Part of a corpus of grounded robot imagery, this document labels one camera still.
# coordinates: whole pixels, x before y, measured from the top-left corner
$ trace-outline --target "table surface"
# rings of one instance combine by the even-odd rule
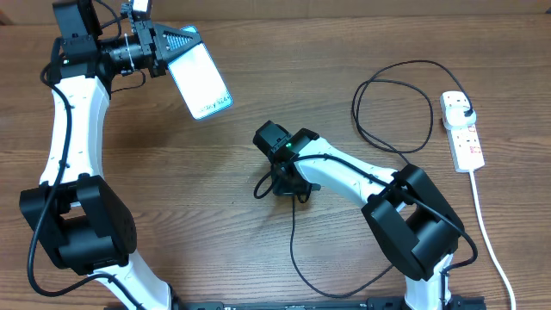
[[[267,120],[290,132],[305,127],[371,164],[404,163],[361,139],[350,117],[359,83],[383,66],[408,59],[445,64],[471,96],[486,167],[477,171],[493,248],[519,308],[548,309],[551,198],[551,18],[549,15],[197,22],[231,90],[234,105],[204,121],[188,112],[170,77],[113,95],[103,135],[103,168],[132,211],[139,252],[186,301],[322,301],[296,275],[288,252],[291,201],[252,190],[268,170],[251,143]],[[54,26],[0,27],[0,308],[99,309],[117,300],[99,283],[59,298],[28,285],[31,230],[19,193],[37,186],[49,152],[53,100],[38,77]],[[417,85],[435,104],[429,144],[408,155],[424,168],[478,245],[474,265],[451,273],[453,294],[486,297],[506,309],[507,295],[482,241],[468,176],[454,171],[438,97],[455,90],[431,65],[384,74]],[[114,87],[139,77],[118,77]],[[375,84],[361,116],[396,147],[422,143],[426,101],[398,85]],[[36,277],[48,289],[78,277],[56,270],[40,248]],[[460,242],[455,261],[470,255]],[[295,256],[306,278],[332,293],[352,290],[389,262],[356,206],[328,189],[299,205]],[[402,295],[392,270],[352,299]]]

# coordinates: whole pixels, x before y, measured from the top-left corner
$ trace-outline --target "white cable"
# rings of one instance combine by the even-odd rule
[[[511,300],[511,310],[517,310],[517,302],[515,301],[515,293],[513,292],[513,287],[509,283],[509,279],[507,279],[505,272],[503,271],[503,269],[501,269],[501,265],[499,264],[495,253],[493,252],[492,245],[490,244],[490,239],[488,238],[488,234],[486,233],[486,228],[484,227],[484,221],[482,220],[482,212],[480,211],[479,193],[478,193],[478,190],[476,189],[476,182],[474,180],[474,172],[471,170],[468,172],[468,175],[471,178],[471,186],[473,188],[474,208],[476,209],[476,216],[479,219],[480,231],[482,232],[484,243],[486,243],[486,247],[488,248],[488,252],[490,253],[490,257],[492,258],[493,264],[495,264],[496,269],[498,270],[499,275],[501,276],[501,279],[503,279],[503,283],[507,287],[507,292],[509,293],[509,299]]]
[[[130,46],[128,45],[128,34],[124,33],[124,40],[127,42],[128,58],[130,58],[130,66],[132,66],[132,72],[136,71],[134,68],[134,62],[132,61],[132,54],[130,53]]]

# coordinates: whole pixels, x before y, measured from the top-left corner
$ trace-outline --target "white power strip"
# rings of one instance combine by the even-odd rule
[[[446,91],[440,97],[443,115],[446,115],[446,110],[462,108],[466,100],[467,98],[460,91]],[[449,149],[454,160],[455,171],[475,171],[484,166],[484,157],[476,126],[474,124],[455,126],[454,129],[449,130],[449,126],[446,126],[448,119],[444,117],[443,121],[448,132]]]
[[[462,110],[465,108],[466,104],[468,104],[468,102],[466,102],[467,98],[460,91],[446,91],[440,97],[443,123],[448,133],[449,149],[454,160],[455,171],[468,172],[470,176],[473,188],[474,208],[476,209],[476,216],[479,221],[480,230],[482,231],[482,237],[484,238],[493,264],[495,264],[499,275],[507,287],[507,292],[511,300],[511,310],[516,310],[517,302],[515,301],[515,293],[493,252],[492,244],[490,243],[482,219],[482,212],[480,211],[479,194],[474,179],[474,171],[484,166],[485,163],[484,157],[482,156],[482,148],[480,147],[479,135],[474,125],[476,116],[474,118],[465,117],[464,120],[462,119]]]

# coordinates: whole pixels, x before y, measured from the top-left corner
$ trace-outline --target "phone screen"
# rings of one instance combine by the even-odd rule
[[[194,26],[187,26],[182,30],[197,32]],[[169,63],[169,71],[188,105],[189,112],[196,120],[233,104],[232,95],[204,43],[194,46]]]

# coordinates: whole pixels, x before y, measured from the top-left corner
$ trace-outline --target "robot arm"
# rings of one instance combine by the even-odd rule
[[[407,189],[409,194],[463,229],[457,214],[422,170],[411,164],[402,171],[373,166],[340,152],[308,129],[291,135],[271,121],[257,130],[253,143],[274,167],[272,183],[276,195],[304,195],[323,185],[354,202],[362,209],[385,256],[406,276],[408,307],[442,309],[441,271],[451,263],[458,233],[421,208],[403,220],[399,211],[411,202],[395,195],[393,189],[372,182],[349,166],[323,155],[340,158],[392,188]],[[444,285],[443,298],[449,301],[447,280]]]
[[[47,78],[67,97],[72,122],[67,165],[54,193],[56,206],[47,206],[39,241],[54,265],[77,274],[107,274],[115,277],[145,309],[172,309],[178,299],[170,286],[159,280],[138,251],[137,234],[130,211],[103,180],[102,129],[109,106],[111,82],[118,75],[148,69],[152,78],[165,74],[168,64],[201,43],[190,33],[149,19],[151,2],[135,0],[122,4],[131,37],[98,40],[102,30],[90,0],[55,3],[64,57],[53,60]],[[67,126],[65,105],[53,91],[55,119],[53,138],[40,187],[21,193],[20,209],[36,228],[39,214],[59,173]],[[81,207],[85,215],[64,219],[61,214]],[[114,282],[97,278],[127,308],[136,306]]]

